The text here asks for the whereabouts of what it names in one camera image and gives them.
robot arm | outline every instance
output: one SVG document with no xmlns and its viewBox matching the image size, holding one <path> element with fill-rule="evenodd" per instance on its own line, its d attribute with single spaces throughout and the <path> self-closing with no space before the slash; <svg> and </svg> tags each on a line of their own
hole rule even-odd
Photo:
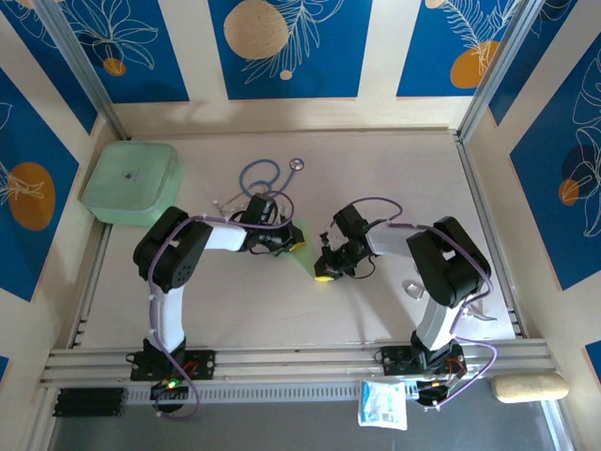
<svg viewBox="0 0 601 451">
<path fill-rule="evenodd" d="M 274 212 L 277 214 L 273 198 L 256 194 L 247 210 L 240 213 L 240 222 L 246 225 L 265 225 Z M 133 253 L 133 261 L 142 278 L 148 279 L 150 264 L 159 248 L 174 229 L 188 218 L 185 211 L 170 207 L 140 241 Z M 157 298 L 151 304 L 150 314 L 156 320 L 159 339 L 167 352 L 174 357 L 184 352 L 183 292 L 204 251 L 222 249 L 244 252 L 263 245 L 278 256 L 303 243 L 302 232 L 292 223 L 262 230 L 235 224 L 209 225 L 202 221 L 187 224 L 176 235 L 176 242 L 165 249 L 153 273 L 152 283 L 155 285 Z M 149 359 L 162 360 L 161 346 L 154 333 L 146 336 L 144 349 Z"/>
<path fill-rule="evenodd" d="M 411 336 L 408 371 L 439 368 L 444 359 L 461 352 L 452 327 L 461 305 L 484 284 L 483 278 L 454 248 L 431 230 L 393 228 L 385 221 L 369 224 L 352 205 L 334 215 L 347 242 L 332 249 L 328 233 L 321 235 L 322 256 L 315 265 L 317 280 L 354 277 L 357 264 L 366 257 L 395 254 L 413 257 L 429 299 L 424 317 Z M 455 218 L 445 217 L 434 228 L 465 249 L 490 275 L 490 266 Z"/>
</svg>

white leaf pattern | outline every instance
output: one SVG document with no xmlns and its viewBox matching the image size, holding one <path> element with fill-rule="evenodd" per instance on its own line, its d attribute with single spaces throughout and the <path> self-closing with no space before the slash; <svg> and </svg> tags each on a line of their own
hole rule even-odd
<svg viewBox="0 0 601 451">
<path fill-rule="evenodd" d="M 480 0 L 445 0 L 440 6 L 440 9 L 447 14 L 447 23 L 451 30 L 464 41 L 464 47 L 473 49 L 478 55 L 481 75 L 492 57 L 490 42 L 511 22 L 520 1 L 507 0 L 504 8 L 501 8 L 498 0 L 497 5 L 488 15 L 482 11 Z"/>
<path fill-rule="evenodd" d="M 56 48 L 33 9 L 15 0 L 2 1 L 28 33 Z M 159 29 L 130 19 L 129 0 L 65 0 L 58 5 L 81 44 L 94 49 L 91 56 L 96 57 L 99 63 L 112 57 L 154 69 L 154 58 L 143 44 L 153 42 L 159 35 Z"/>
<path fill-rule="evenodd" d="M 332 10 L 324 15 L 324 5 L 331 0 L 277 0 L 274 6 L 282 14 L 288 27 L 288 41 L 284 48 L 269 58 L 248 59 L 243 72 L 250 72 L 245 85 L 262 75 L 275 77 L 283 70 L 294 72 L 304 57 L 311 56 L 311 49 L 320 45 L 317 25 L 326 22 L 340 10 L 345 0 L 335 0 Z"/>
<path fill-rule="evenodd" d="M 12 105 L 0 101 L 0 132 L 5 128 L 10 119 L 10 112 Z M 0 162 L 0 207 L 3 206 L 11 197 L 17 199 L 19 194 L 27 194 L 32 197 L 43 199 L 43 194 L 39 191 L 44 182 L 41 183 L 27 183 L 21 179 L 16 178 L 7 167 Z"/>
<path fill-rule="evenodd" d="M 560 5 L 554 5 L 553 3 L 551 3 L 552 1 L 553 0 L 547 0 L 544 3 L 544 5 L 542 5 L 541 10 L 539 11 L 538 16 L 536 17 L 536 20 L 531 26 L 530 31 L 532 31 L 532 33 L 537 38 L 541 37 L 541 32 L 543 30 L 543 22 L 560 21 L 563 18 L 563 16 L 567 14 L 567 11 L 570 10 L 571 5 L 576 0 L 564 0 L 564 3 Z"/>
<path fill-rule="evenodd" d="M 582 78 L 572 120 L 579 126 L 576 138 L 581 162 L 567 178 L 573 182 L 562 185 L 560 197 L 566 205 L 584 200 L 583 236 L 593 238 L 601 233 L 601 51 Z"/>
</svg>

white table surface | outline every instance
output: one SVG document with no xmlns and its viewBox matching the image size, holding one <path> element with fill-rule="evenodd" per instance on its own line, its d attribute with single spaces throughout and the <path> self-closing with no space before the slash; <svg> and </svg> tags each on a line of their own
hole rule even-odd
<svg viewBox="0 0 601 451">
<path fill-rule="evenodd" d="M 185 176 L 177 205 L 190 215 L 215 215 L 221 202 L 239 192 L 239 171 L 259 158 L 272 158 L 288 174 L 300 157 L 305 167 L 286 193 L 297 218 L 309 221 L 316 257 L 318 234 L 346 203 L 367 195 L 400 202 L 401 220 L 431 225 L 453 215 L 489 256 L 470 189 L 450 134 L 288 133 L 223 135 L 163 141 L 177 149 Z M 270 179 L 272 169 L 249 171 L 248 182 Z M 374 220 L 393 213 L 378 202 L 358 205 Z M 136 348 L 148 330 L 147 287 L 132 262 L 146 230 L 114 226 L 83 337 L 83 348 Z M 384 256 L 365 280 L 344 277 L 316 282 L 289 257 L 206 251 L 184 296 L 188 345 L 260 347 L 407 341 L 422 318 L 425 300 L 403 290 L 419 280 L 408 257 Z M 498 286 L 496 275 L 493 282 Z M 513 338 L 501 291 L 485 300 L 497 321 L 461 320 L 457 333 L 475 339 Z"/>
</svg>

yellow object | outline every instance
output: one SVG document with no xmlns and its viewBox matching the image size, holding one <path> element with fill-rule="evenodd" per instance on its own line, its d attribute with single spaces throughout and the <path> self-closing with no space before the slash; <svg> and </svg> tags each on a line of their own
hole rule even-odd
<svg viewBox="0 0 601 451">
<path fill-rule="evenodd" d="M 505 404 L 554 401 L 566 397 L 569 390 L 565 379 L 552 371 L 507 374 L 492 379 L 495 397 Z"/>
<path fill-rule="evenodd" d="M 306 241 L 303 241 L 303 242 L 297 242 L 297 243 L 296 243 L 294 246 L 292 246 L 292 247 L 290 248 L 290 252 L 294 252 L 294 251 L 296 251 L 297 249 L 301 249 L 301 248 L 302 248 L 302 246 L 304 246 L 306 243 L 307 243 Z"/>
</svg>

purple cable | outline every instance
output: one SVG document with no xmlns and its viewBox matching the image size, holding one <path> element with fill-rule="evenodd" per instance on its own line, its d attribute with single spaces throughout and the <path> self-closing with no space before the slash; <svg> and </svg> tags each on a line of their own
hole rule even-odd
<svg viewBox="0 0 601 451">
<path fill-rule="evenodd" d="M 367 200 L 381 200 L 382 202 L 388 202 L 389 204 L 393 204 L 395 207 L 398 208 L 398 213 L 396 213 L 393 216 L 391 216 L 390 218 L 388 218 L 387 221 L 394 221 L 401 214 L 403 214 L 403 207 L 401 206 L 401 204 L 399 204 L 398 202 L 396 202 L 392 199 L 389 199 L 388 197 L 380 197 L 377 195 L 370 195 L 368 197 L 362 197 L 361 199 L 353 200 L 351 203 L 346 204 L 345 208 L 350 207 L 351 205 L 359 204 L 360 202 L 365 202 Z M 330 227 L 332 227 L 335 223 L 336 223 L 336 221 L 332 220 L 330 223 Z"/>
<path fill-rule="evenodd" d="M 198 413 L 198 411 L 200 410 L 200 392 L 198 391 L 198 388 L 196 387 L 196 385 L 194 385 L 192 378 L 190 376 L 188 376 L 188 373 L 186 373 L 186 371 L 184 371 L 184 369 L 177 363 L 176 359 L 174 359 L 172 357 L 172 355 L 169 353 L 169 351 L 164 346 L 164 344 L 162 343 L 161 338 L 159 336 L 159 322 L 158 322 L 157 315 L 156 315 L 155 308 L 154 308 L 155 303 L 157 301 L 157 289 L 156 289 L 156 285 L 154 285 L 154 283 L 153 283 L 154 270 L 157 267 L 157 263 L 161 259 L 162 254 L 165 252 L 165 249 L 167 249 L 169 244 L 171 244 L 171 241 L 174 240 L 174 238 L 177 236 L 177 234 L 185 226 L 187 226 L 189 223 L 191 223 L 193 221 L 230 224 L 232 226 L 242 226 L 242 227 L 247 227 L 247 228 L 261 228 L 261 229 L 267 229 L 267 230 L 274 229 L 274 228 L 280 228 L 280 227 L 283 227 L 283 226 L 289 224 L 292 221 L 292 216 L 294 214 L 294 202 L 292 202 L 292 199 L 290 198 L 290 196 L 288 196 L 288 194 L 282 193 L 280 191 L 267 191 L 265 194 L 281 195 L 281 196 L 285 197 L 285 199 L 290 203 L 290 215 L 281 224 L 262 225 L 261 226 L 261 225 L 255 225 L 255 224 L 237 223 L 235 221 L 229 221 L 224 218 L 216 218 L 216 217 L 206 216 L 206 215 L 193 216 L 193 217 L 190 217 L 190 218 L 182 221 L 180 224 L 178 224 L 176 226 L 176 228 L 174 228 L 174 230 L 171 232 L 171 234 L 169 234 L 167 239 L 164 241 L 164 243 L 161 245 L 161 247 L 157 251 L 157 254 L 152 259 L 152 262 L 150 263 L 150 267 L 148 268 L 148 287 L 150 288 L 150 307 L 149 307 L 150 329 L 153 331 L 152 334 L 153 334 L 155 340 L 157 341 L 159 348 L 161 348 L 162 353 L 165 354 L 165 357 L 167 357 L 167 360 L 169 360 L 171 365 L 173 365 L 173 367 L 176 369 L 176 371 L 192 387 L 194 396 L 196 398 L 196 404 L 194 406 L 194 410 L 191 413 L 181 415 L 181 416 L 174 416 L 174 415 L 167 415 L 158 410 L 159 397 L 157 397 L 157 399 L 155 400 L 155 410 L 157 410 L 157 414 L 161 417 L 169 418 L 169 419 L 173 419 L 173 420 L 180 420 L 180 419 L 185 419 L 185 418 L 190 418 L 192 416 L 195 416 Z"/>
<path fill-rule="evenodd" d="M 492 285 L 492 281 L 490 280 L 490 277 L 488 276 L 488 274 L 486 274 L 484 269 L 478 264 L 478 262 L 463 247 L 461 247 L 459 244 L 457 244 L 455 242 L 455 240 L 453 240 L 451 237 L 449 237 L 446 233 L 441 232 L 437 228 L 432 227 L 430 225 L 389 224 L 389 226 L 393 227 L 393 228 L 415 228 L 418 230 L 427 230 L 429 232 L 432 232 L 432 233 L 438 235 L 443 240 L 448 242 L 451 245 L 451 247 L 453 247 L 455 249 L 455 251 L 458 252 L 463 258 L 465 258 L 469 262 L 469 264 L 473 267 L 473 269 L 478 272 L 478 274 L 485 280 L 487 290 L 484 291 L 483 293 L 480 293 L 480 294 L 474 296 L 469 301 L 466 301 L 463 304 L 462 309 L 467 307 L 471 303 L 475 303 L 476 301 L 479 301 L 482 298 L 484 298 L 485 296 L 488 296 L 490 293 L 492 293 L 493 285 Z M 451 334 L 455 331 L 455 328 L 457 327 L 457 323 L 459 322 L 460 318 L 461 318 L 461 313 L 459 312 L 457 314 L 457 316 L 455 317 L 453 324 L 451 325 Z M 452 399 L 454 399 L 455 397 L 459 396 L 462 392 L 464 392 L 465 390 L 470 388 L 471 385 L 474 384 L 478 380 L 479 377 L 484 376 L 484 374 L 488 371 L 488 369 L 490 369 L 490 367 L 492 367 L 494 365 L 494 363 L 497 361 L 498 353 L 497 353 L 497 349 L 494 346 L 492 346 L 488 343 L 485 343 L 483 341 L 476 341 L 476 340 L 470 340 L 468 338 L 463 338 L 462 336 L 455 336 L 455 338 L 459 341 L 472 343 L 474 345 L 479 345 L 479 346 L 483 346 L 485 348 L 489 348 L 490 350 L 492 350 L 492 357 L 490 358 L 488 363 L 480 371 L 478 371 L 470 381 L 468 381 L 465 385 L 461 386 L 461 388 L 457 389 L 452 395 L 450 395 L 449 397 L 444 399 L 436 407 L 429 407 L 427 409 L 440 409 L 447 402 L 449 402 Z"/>
</svg>

